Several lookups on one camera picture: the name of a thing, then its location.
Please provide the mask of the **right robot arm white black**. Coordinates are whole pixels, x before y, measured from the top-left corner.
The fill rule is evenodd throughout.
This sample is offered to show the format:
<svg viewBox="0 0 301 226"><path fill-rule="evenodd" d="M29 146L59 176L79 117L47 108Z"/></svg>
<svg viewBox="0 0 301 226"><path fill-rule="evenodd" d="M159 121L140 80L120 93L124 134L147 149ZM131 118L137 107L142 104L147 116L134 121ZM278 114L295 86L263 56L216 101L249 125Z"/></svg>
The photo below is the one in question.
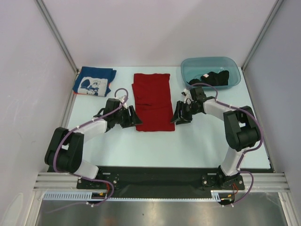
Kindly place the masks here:
<svg viewBox="0 0 301 226"><path fill-rule="evenodd" d="M198 113L209 114L223 121L229 148L216 175L202 177L202 186L205 190L228 190L239 182L241 163L248 152L257 150L256 143L262 144L263 134L251 107L238 108L222 103L217 96L208 97L202 87L202 83L197 83L182 92L184 100L177 101L171 122L187 124Z"/></svg>

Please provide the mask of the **red t shirt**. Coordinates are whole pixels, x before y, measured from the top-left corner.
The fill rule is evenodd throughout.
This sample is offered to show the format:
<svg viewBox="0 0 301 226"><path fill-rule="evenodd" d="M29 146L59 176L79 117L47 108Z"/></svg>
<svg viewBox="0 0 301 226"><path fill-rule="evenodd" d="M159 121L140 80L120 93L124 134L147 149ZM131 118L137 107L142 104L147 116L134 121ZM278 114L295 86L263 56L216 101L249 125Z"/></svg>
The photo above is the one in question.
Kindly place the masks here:
<svg viewBox="0 0 301 226"><path fill-rule="evenodd" d="M175 131L169 80L168 73L134 74L135 110L143 122L136 126L137 131Z"/></svg>

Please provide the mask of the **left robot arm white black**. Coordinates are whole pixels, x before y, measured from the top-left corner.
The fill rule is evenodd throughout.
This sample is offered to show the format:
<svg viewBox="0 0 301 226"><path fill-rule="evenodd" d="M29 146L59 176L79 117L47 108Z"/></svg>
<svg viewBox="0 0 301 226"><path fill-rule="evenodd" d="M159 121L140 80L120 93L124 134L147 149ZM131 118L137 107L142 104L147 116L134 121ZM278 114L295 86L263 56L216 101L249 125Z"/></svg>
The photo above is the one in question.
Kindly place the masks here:
<svg viewBox="0 0 301 226"><path fill-rule="evenodd" d="M109 98L105 107L90 121L73 129L55 129L44 158L48 171L79 176L92 188L100 188L103 183L107 189L115 187L117 179L106 179L98 166L83 160L84 144L108 132L115 125L125 129L142 123L132 105L126 106L124 100Z"/></svg>

